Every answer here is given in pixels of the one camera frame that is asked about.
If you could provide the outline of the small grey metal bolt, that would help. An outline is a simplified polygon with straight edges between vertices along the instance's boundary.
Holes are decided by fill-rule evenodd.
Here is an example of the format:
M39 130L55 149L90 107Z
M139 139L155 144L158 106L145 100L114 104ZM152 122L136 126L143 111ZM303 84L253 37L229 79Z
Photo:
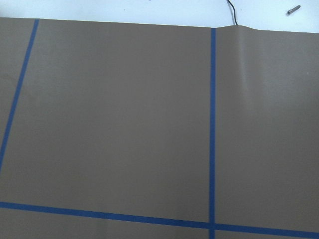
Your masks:
M294 13L295 11L299 10L301 8L300 5L295 6L294 8L290 9L287 11L286 15L291 15L292 13Z

